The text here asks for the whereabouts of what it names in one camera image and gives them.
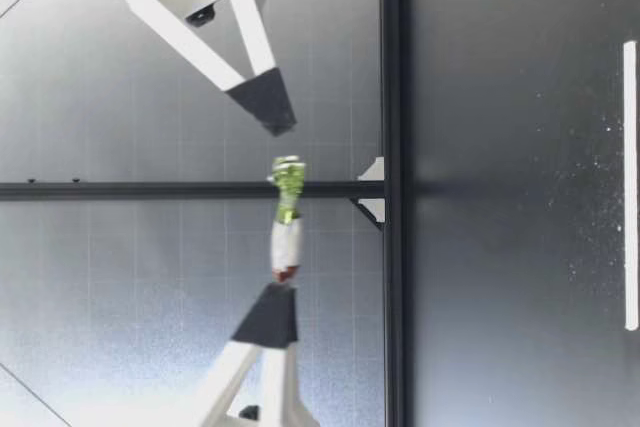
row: gray grid surface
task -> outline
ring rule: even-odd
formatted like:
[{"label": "gray grid surface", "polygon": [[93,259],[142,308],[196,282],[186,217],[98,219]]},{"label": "gray grid surface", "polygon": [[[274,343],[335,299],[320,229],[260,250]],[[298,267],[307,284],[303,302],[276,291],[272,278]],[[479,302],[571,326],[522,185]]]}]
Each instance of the gray grid surface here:
[{"label": "gray grid surface", "polygon": [[[299,120],[274,139],[124,0],[24,0],[0,21],[0,181],[257,180],[275,155],[350,179],[380,152],[378,0],[266,0]],[[248,61],[228,3],[199,32]]]},{"label": "gray grid surface", "polygon": [[[270,278],[270,201],[2,207],[0,360],[75,425],[188,397]],[[302,208],[305,402],[324,426],[382,426],[381,233],[347,201]],[[258,373],[232,410],[259,402]],[[3,425],[46,425],[2,376],[0,391],[24,422]]]},{"label": "gray grid surface", "polygon": [[[241,72],[228,5],[202,36]],[[0,20],[0,181],[314,180],[380,152],[378,0],[267,0],[299,125],[274,139],[123,0],[25,0]],[[72,423],[188,396],[268,280],[269,201],[0,204],[0,360]],[[384,423],[380,233],[314,201],[299,277],[303,394],[323,426]],[[234,408],[255,402],[252,371]],[[60,427],[0,376],[0,425]]]}]

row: vertical black rail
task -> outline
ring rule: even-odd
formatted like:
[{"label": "vertical black rail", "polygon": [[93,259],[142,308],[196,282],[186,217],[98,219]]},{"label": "vertical black rail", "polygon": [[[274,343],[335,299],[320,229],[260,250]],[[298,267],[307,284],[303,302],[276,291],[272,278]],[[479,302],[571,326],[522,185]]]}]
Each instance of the vertical black rail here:
[{"label": "vertical black rail", "polygon": [[384,228],[386,425],[405,427],[403,345],[403,270],[405,199],[403,199],[406,125],[401,105],[400,1],[380,0],[383,150],[386,222]]}]

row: horizontal black rail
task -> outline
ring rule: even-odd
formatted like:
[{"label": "horizontal black rail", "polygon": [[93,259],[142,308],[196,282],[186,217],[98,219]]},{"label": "horizontal black rail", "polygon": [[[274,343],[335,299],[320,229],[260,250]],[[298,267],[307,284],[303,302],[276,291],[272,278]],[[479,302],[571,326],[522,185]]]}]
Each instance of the horizontal black rail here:
[{"label": "horizontal black rail", "polygon": [[[68,182],[0,183],[0,201],[269,199],[278,190],[268,182]],[[303,197],[376,199],[383,181],[305,182]]]}]

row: black metal rail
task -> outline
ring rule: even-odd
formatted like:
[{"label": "black metal rail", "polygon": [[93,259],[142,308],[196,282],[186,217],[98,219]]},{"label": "black metal rail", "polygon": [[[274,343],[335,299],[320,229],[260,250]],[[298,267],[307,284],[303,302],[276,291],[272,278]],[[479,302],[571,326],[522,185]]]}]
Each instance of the black metal rail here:
[{"label": "black metal rail", "polygon": [[405,427],[406,354],[404,351],[404,285],[407,245],[407,157],[410,124],[402,109],[401,3],[380,0],[383,147],[385,157],[386,219],[384,225],[384,310],[386,426]]},{"label": "black metal rail", "polygon": [[[303,197],[375,199],[382,181],[305,182]],[[0,183],[0,201],[268,199],[278,190],[268,182],[69,182]]]}]

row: white light bar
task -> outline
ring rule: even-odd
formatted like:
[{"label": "white light bar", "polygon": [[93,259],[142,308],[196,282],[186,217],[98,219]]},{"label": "white light bar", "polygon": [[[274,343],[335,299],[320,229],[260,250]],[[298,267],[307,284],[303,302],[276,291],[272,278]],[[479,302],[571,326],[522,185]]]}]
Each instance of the white light bar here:
[{"label": "white light bar", "polygon": [[638,329],[638,78],[637,42],[624,44],[625,328]]}]

